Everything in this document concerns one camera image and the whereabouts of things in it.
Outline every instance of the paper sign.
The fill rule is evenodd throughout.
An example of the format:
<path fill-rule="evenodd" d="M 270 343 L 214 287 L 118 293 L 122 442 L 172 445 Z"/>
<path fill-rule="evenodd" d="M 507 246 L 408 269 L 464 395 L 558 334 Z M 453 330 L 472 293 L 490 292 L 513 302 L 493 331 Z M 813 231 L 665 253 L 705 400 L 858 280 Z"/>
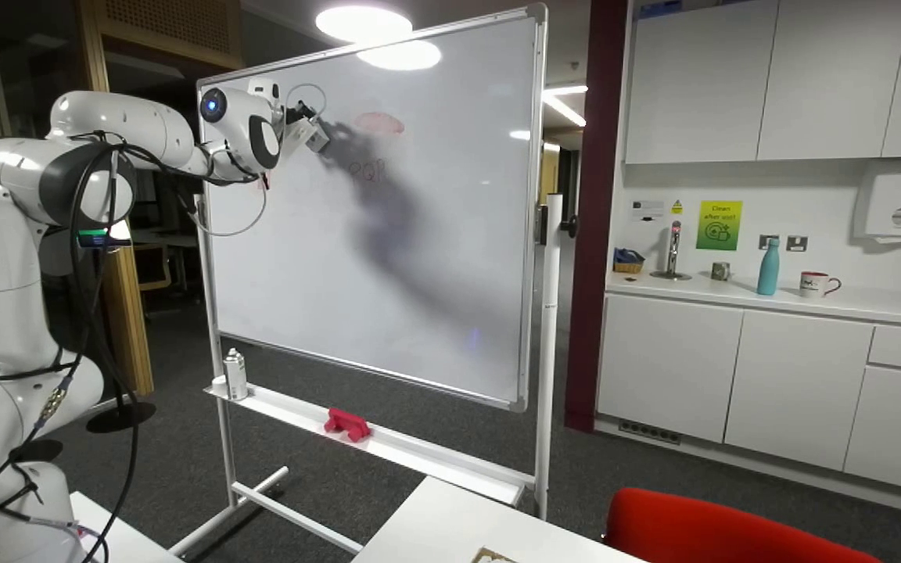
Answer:
<path fill-rule="evenodd" d="M 698 249 L 736 249 L 741 201 L 700 201 Z"/>

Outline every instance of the table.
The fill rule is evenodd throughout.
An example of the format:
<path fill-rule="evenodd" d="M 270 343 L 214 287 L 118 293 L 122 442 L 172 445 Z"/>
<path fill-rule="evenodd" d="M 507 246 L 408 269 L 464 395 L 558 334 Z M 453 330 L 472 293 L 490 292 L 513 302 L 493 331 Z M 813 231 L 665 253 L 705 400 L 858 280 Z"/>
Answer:
<path fill-rule="evenodd" d="M 104 529 L 110 519 L 110 510 L 96 508 L 95 502 L 86 502 L 85 494 L 73 494 L 73 510 L 75 519 L 86 529 Z M 126 525 L 122 519 L 112 523 L 110 536 L 110 563 L 180 563 L 179 556 L 172 556 L 169 551 L 162 551 L 156 542 L 144 539 L 138 529 Z"/>
<path fill-rule="evenodd" d="M 426 478 L 353 563 L 640 563 L 513 508 Z"/>

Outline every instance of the red chair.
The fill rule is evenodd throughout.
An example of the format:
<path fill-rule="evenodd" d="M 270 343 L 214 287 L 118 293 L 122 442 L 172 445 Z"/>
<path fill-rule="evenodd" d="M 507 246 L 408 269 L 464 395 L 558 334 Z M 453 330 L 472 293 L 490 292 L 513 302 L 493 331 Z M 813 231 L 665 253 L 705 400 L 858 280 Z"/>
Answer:
<path fill-rule="evenodd" d="M 613 494 L 604 542 L 648 563 L 880 563 L 753 513 L 643 487 Z"/>

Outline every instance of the floor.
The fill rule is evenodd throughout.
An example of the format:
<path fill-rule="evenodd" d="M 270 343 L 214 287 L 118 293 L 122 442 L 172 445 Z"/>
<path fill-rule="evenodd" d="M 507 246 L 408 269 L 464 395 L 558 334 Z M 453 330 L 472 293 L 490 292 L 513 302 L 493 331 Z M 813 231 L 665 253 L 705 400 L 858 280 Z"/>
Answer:
<path fill-rule="evenodd" d="M 209 378 L 204 334 L 196 302 L 186 302 L 186 308 L 179 309 L 150 313 L 160 413 L 140 431 L 138 478 L 122 515 L 160 543 L 174 543 L 180 536 L 224 508 L 214 415 L 212 400 L 204 396 L 204 382 Z M 532 426 L 526 415 L 507 415 L 270 351 L 243 354 L 255 385 L 315 405 L 342 405 L 382 426 L 393 426 L 503 466 L 532 470 Z M 566 367 L 566 330 L 561 338 L 561 367 Z M 243 483 L 260 483 L 274 466 L 287 462 L 292 478 L 280 484 L 277 499 L 357 542 L 369 542 L 400 499 L 407 499 L 418 483 L 414 471 L 375 462 L 344 449 L 328 449 L 260 415 L 229 413 L 229 420 Z M 61 466 L 73 487 L 100 503 L 112 503 L 122 484 L 129 436 L 100 437 L 86 436 L 85 428 L 65 428 L 59 437 L 65 442 Z M 640 484 L 753 510 L 869 551 L 886 563 L 901 563 L 899 510 L 621 437 L 580 436 L 561 421 L 551 484 L 551 519 L 580 536 L 601 533 L 608 502 L 616 487 Z M 332 563 L 350 556 L 273 515 L 253 515 L 200 560 Z"/>

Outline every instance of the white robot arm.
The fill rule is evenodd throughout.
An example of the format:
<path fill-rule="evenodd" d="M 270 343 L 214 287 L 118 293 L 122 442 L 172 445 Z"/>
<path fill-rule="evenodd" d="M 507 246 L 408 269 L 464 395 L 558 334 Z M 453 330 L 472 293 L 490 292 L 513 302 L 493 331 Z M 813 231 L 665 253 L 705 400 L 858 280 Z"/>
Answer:
<path fill-rule="evenodd" d="M 214 186 L 260 178 L 293 144 L 302 110 L 280 110 L 273 89 L 209 89 L 200 119 L 218 133 L 193 144 L 169 106 L 73 92 L 51 110 L 42 142 L 0 142 L 0 563 L 82 560 L 69 487 L 26 449 L 78 420 L 104 395 L 100 369 L 61 351 L 42 320 L 37 246 L 51 226 L 112 226 L 130 209 L 133 170 L 166 170 Z"/>

